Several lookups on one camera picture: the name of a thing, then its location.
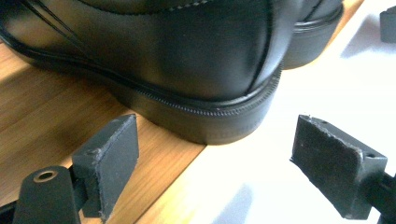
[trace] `black leather shoe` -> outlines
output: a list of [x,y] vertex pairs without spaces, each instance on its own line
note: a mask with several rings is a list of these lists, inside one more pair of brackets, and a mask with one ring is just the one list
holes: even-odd
[[343,12],[342,0],[304,0],[285,55],[285,69],[314,61],[329,43]]
[[29,63],[104,81],[198,143],[253,132],[302,0],[3,0],[0,36]]

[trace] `shoe sole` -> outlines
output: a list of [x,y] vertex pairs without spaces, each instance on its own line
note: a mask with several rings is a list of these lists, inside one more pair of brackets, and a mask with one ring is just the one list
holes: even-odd
[[321,20],[297,22],[284,57],[285,69],[300,67],[314,61],[329,43],[343,14],[344,6],[341,5],[334,13]]
[[233,100],[209,102],[145,87],[81,59],[31,49],[1,28],[0,37],[26,62],[99,80],[109,87],[122,104],[151,122],[199,144],[231,143],[252,133],[269,109],[282,67],[280,64],[254,92]]

